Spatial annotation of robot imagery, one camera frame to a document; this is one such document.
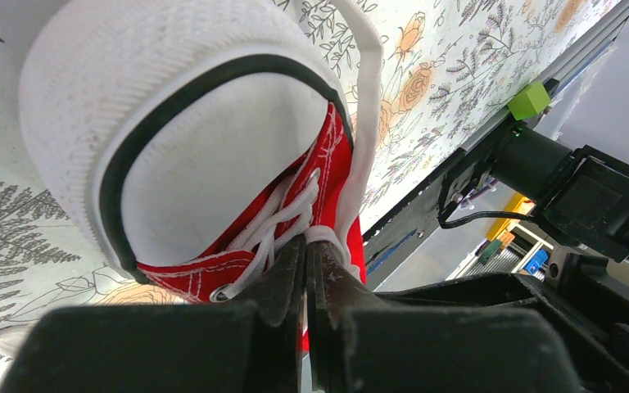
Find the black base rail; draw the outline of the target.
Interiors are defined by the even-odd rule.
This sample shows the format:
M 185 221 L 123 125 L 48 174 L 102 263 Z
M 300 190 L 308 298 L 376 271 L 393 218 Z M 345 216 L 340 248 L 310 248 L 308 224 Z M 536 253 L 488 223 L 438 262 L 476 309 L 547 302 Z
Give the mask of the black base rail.
M 453 195 L 464 190 L 473 167 L 490 155 L 515 123 L 511 115 L 491 119 L 364 233 L 368 289 L 379 288 L 440 227 L 438 215 L 446 206 L 458 205 Z

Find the red canvas sneaker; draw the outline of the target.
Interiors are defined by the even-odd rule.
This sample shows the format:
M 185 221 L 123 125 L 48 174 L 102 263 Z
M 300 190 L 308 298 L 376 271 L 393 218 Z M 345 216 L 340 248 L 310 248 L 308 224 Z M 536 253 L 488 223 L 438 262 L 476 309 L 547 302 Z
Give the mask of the red canvas sneaker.
M 383 49 L 357 2 L 333 5 L 360 52 L 354 118 L 270 1 L 69 1 L 48 20 L 21 72 L 23 138 L 112 269 L 217 304 L 303 236 L 364 281 Z

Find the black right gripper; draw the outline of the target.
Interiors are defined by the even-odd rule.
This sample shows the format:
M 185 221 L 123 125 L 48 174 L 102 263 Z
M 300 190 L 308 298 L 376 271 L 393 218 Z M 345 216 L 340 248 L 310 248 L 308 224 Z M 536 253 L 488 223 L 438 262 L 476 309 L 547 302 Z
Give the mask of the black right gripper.
M 558 255 L 544 280 L 490 272 L 378 296 L 407 305 L 532 309 L 563 339 L 586 391 L 629 392 L 629 286 L 608 273 L 609 264 Z

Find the green cube on rail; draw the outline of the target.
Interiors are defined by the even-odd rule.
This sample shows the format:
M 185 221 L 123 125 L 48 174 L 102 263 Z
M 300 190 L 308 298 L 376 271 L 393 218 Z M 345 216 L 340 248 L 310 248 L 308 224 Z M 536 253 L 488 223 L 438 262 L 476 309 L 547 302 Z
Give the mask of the green cube on rail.
M 524 120 L 539 115 L 550 103 L 545 85 L 535 81 L 517 93 L 507 103 L 507 107 L 516 120 Z

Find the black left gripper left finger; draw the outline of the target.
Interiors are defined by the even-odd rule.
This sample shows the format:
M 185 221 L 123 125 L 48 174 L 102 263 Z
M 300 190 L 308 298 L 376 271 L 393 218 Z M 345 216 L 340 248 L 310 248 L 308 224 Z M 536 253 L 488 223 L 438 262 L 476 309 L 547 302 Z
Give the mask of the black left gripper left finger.
M 305 238 L 294 237 L 270 269 L 234 298 L 253 311 L 241 370 L 243 392 L 301 389 L 305 249 Z

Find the floral patterned table mat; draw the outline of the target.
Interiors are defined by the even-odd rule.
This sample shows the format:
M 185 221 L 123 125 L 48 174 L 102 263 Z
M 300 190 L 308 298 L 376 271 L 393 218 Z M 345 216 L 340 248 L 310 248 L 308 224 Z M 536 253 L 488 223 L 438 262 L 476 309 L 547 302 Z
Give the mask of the floral patterned table mat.
M 21 72 L 39 32 L 67 2 L 0 1 L 0 369 L 50 309 L 184 300 L 112 269 L 29 156 L 19 117 Z M 270 2 L 319 49 L 354 118 L 360 52 L 336 1 Z M 612 7 L 610 1 L 354 2 L 383 49 L 361 233 Z

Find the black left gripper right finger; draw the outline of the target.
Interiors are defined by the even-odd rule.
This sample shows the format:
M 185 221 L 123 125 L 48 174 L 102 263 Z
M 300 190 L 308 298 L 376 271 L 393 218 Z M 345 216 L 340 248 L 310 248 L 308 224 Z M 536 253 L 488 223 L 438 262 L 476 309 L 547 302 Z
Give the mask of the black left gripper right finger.
M 329 242 L 306 246 L 306 297 L 313 387 L 343 392 L 347 387 L 346 343 L 342 326 L 349 309 L 388 309 L 390 304 L 369 291 L 342 267 Z

